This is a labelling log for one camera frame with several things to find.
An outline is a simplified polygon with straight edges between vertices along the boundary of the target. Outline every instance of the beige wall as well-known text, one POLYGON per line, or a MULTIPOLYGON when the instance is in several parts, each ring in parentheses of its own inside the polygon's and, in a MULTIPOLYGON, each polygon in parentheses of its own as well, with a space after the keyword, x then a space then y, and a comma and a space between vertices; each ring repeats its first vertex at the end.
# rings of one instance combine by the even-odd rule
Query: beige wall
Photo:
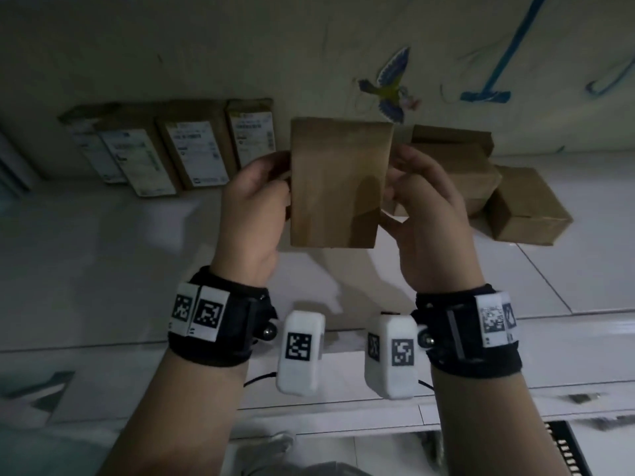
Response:
POLYGON ((635 73, 598 99, 583 90, 635 55, 635 0, 547 0, 496 85, 512 100, 457 101, 530 2, 2 0, 0 127, 46 176, 90 177, 55 119, 75 104, 271 96, 286 148, 294 116, 381 119, 354 79, 410 45, 403 82, 422 106, 400 139, 425 123, 491 130, 497 154, 635 146, 635 73))

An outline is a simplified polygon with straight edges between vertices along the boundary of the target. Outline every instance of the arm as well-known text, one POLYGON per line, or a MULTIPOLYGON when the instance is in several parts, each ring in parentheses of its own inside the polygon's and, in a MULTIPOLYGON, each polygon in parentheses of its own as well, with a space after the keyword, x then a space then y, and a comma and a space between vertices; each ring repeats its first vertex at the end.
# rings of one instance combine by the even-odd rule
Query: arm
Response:
MULTIPOLYGON (((409 214, 382 226, 400 248, 401 271, 424 294, 454 293, 485 283, 465 205, 432 158, 405 145, 391 155, 386 196, 409 214)), ((433 367, 450 475, 568 476, 569 471, 518 373, 471 379, 433 367)))
MULTIPOLYGON (((287 153, 273 153, 226 185, 212 273, 265 287, 289 203, 287 183, 270 180, 287 165, 287 153)), ((218 474, 246 374, 247 363, 201 366, 168 349, 99 476, 218 474)))

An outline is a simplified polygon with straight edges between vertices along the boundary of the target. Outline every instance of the forearm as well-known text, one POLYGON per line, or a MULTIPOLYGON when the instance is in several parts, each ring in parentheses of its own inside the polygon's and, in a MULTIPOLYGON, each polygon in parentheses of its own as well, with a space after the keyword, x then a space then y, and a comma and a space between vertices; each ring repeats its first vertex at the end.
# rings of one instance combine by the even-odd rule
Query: forearm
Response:
POLYGON ((433 367, 449 474, 568 476, 525 379, 451 376, 433 367))
POLYGON ((169 349, 99 476, 218 474, 247 363, 193 364, 169 349))

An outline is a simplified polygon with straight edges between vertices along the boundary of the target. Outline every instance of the black wristband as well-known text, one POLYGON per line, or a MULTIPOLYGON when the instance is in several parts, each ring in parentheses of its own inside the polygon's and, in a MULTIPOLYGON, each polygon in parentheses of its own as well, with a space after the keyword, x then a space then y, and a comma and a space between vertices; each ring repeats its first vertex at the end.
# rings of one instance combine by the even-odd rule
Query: black wristband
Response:
POLYGON ((433 347, 428 349, 430 363, 445 373, 488 379, 520 372, 523 367, 518 342, 486 348, 483 346, 480 313, 475 296, 495 294, 486 284, 470 291, 450 294, 417 294, 417 310, 412 316, 417 324, 426 325, 433 347), (462 357, 457 354, 455 335, 448 310, 453 313, 455 330, 461 341, 462 357))
POLYGON ((266 288, 245 286, 223 279, 203 266, 191 284, 229 292, 225 316, 220 322, 216 341, 168 333, 170 349, 183 359, 204 366, 230 368, 251 357, 254 334, 260 334, 270 319, 277 319, 266 288))

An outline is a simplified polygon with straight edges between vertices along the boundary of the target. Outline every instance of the hand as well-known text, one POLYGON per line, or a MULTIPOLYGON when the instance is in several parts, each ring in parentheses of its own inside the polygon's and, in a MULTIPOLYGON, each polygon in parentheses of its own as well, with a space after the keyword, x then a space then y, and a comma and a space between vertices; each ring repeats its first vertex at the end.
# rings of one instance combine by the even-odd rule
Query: hand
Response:
POLYGON ((289 152, 275 152, 254 160, 225 185, 212 273, 247 286, 267 285, 290 204, 289 185, 274 178, 289 164, 289 152))
POLYGON ((401 273, 418 293, 450 293, 485 284, 461 194, 430 156, 393 149, 385 197, 404 206, 401 223, 382 212, 380 224, 396 240, 401 273))

